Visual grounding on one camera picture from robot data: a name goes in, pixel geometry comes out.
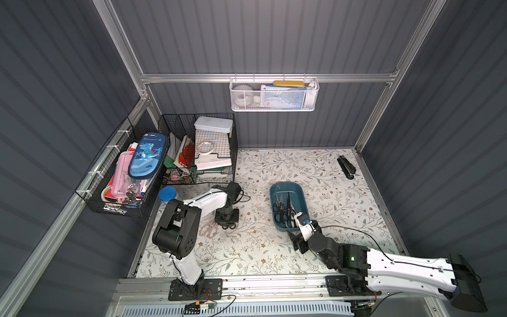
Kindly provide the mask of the small black handled scissors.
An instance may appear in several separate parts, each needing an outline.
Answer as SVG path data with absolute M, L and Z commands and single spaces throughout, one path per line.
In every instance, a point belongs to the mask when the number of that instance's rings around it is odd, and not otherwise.
M 286 222 L 287 220 L 286 207 L 285 204 L 283 203 L 283 199 L 280 198 L 278 195 L 276 195 L 276 201 L 273 204 L 273 212 L 276 223 L 283 224 Z

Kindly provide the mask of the large black scissors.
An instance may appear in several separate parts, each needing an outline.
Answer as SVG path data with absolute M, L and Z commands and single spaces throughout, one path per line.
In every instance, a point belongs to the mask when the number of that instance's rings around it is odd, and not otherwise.
M 286 208 L 285 214 L 287 216 L 287 220 L 285 221 L 286 227 L 287 228 L 295 228 L 296 227 L 296 223 L 295 223 L 295 219 L 294 219 L 295 209 L 292 204 L 290 193 L 287 193 L 287 208 Z

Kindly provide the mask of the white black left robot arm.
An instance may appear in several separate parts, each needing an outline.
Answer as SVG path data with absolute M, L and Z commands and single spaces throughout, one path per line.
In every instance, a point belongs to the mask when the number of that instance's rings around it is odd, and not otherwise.
M 195 259 L 201 218 L 215 214 L 215 223 L 224 230 L 235 229 L 239 222 L 239 209 L 235 207 L 244 195 L 241 186 L 229 182 L 227 186 L 213 186 L 208 192 L 193 199 L 170 200 L 156 226 L 152 243 L 169 254 L 179 277 L 178 284 L 191 292 L 203 288 L 204 272 Z

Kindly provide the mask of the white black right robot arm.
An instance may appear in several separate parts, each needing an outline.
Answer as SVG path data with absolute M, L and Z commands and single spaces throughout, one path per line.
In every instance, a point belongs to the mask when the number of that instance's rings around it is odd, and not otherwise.
M 339 244 L 320 231 L 289 232 L 295 250 L 311 252 L 336 276 L 326 276 L 331 297 L 413 293 L 446 299 L 472 313 L 488 311 L 479 278 L 460 254 L 414 258 L 356 244 Z

